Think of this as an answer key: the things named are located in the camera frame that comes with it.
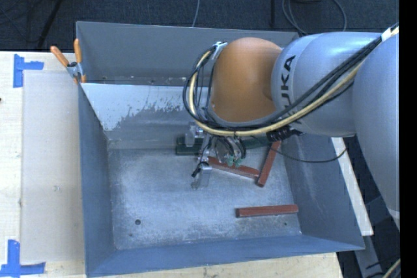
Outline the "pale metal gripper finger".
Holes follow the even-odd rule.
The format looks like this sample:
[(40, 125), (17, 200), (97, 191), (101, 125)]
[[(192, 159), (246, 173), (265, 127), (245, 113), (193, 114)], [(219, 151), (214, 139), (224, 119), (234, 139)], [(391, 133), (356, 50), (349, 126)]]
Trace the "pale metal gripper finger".
[(209, 185), (212, 167), (209, 163), (202, 161), (197, 164), (197, 167), (192, 173), (193, 182), (191, 188), (194, 190), (206, 188)]
[(204, 138), (204, 131), (198, 125), (189, 125), (187, 132), (184, 135), (184, 143), (186, 147), (192, 147), (196, 144), (198, 139)]

